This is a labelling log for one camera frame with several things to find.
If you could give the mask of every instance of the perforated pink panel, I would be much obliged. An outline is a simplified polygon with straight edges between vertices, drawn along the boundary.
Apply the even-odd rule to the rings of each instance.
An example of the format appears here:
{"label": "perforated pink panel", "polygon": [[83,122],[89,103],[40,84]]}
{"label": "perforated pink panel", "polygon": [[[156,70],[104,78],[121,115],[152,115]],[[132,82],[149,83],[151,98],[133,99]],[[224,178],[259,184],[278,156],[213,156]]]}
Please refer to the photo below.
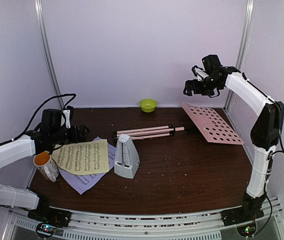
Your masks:
{"label": "perforated pink panel", "polygon": [[244,144],[239,135],[214,109],[199,107],[186,102],[183,102],[181,106],[208,142],[217,144]]}

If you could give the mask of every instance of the paper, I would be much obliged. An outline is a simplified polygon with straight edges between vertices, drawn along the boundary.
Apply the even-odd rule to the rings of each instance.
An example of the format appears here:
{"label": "paper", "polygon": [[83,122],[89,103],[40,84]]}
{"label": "paper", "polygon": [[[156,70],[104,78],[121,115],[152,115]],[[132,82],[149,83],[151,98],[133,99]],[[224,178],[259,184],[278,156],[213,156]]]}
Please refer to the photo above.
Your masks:
{"label": "paper", "polygon": [[75,175],[107,173],[110,170],[106,139],[68,144],[55,150],[56,164]]}
{"label": "paper", "polygon": [[[116,148],[108,144],[108,161],[109,169],[114,167],[114,159],[116,156]],[[92,188],[106,173],[92,174],[92,175],[74,175],[63,169],[59,169],[61,176],[74,188],[79,194]]]}

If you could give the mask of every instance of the mug handle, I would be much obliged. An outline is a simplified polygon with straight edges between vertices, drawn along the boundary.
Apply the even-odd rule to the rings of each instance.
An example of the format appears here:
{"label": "mug handle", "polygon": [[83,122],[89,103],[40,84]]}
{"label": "mug handle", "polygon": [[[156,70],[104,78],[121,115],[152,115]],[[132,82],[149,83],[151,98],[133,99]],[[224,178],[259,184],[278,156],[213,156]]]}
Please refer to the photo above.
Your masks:
{"label": "mug handle", "polygon": [[55,183],[57,181],[56,177],[51,174],[48,166],[44,166],[44,172],[51,182]]}

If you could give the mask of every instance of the white metronome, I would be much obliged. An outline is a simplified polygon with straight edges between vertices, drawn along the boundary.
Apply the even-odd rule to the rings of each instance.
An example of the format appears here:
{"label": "white metronome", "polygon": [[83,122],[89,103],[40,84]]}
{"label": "white metronome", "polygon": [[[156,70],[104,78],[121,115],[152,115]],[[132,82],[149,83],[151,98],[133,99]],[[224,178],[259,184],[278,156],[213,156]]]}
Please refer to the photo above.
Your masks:
{"label": "white metronome", "polygon": [[133,179],[138,167],[140,158],[136,147],[129,135],[121,134],[116,143],[114,172],[115,174]]}

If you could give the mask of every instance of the wood surface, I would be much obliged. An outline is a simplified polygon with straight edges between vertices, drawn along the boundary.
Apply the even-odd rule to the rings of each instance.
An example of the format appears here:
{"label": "wood surface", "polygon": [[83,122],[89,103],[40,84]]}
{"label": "wood surface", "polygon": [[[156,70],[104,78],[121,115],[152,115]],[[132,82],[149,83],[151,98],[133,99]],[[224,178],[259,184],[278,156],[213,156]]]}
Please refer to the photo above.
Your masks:
{"label": "wood surface", "polygon": [[[216,110],[227,121],[224,112]],[[157,108],[152,113],[139,108],[76,109],[72,124],[90,128],[88,141],[99,136],[114,146],[116,130],[194,125],[182,108]],[[191,213],[242,203],[252,166],[241,145],[208,143],[198,131],[134,144],[140,157],[134,179],[111,170],[80,195],[63,177],[53,183],[36,171],[30,189],[48,196],[53,207],[106,214]]]}

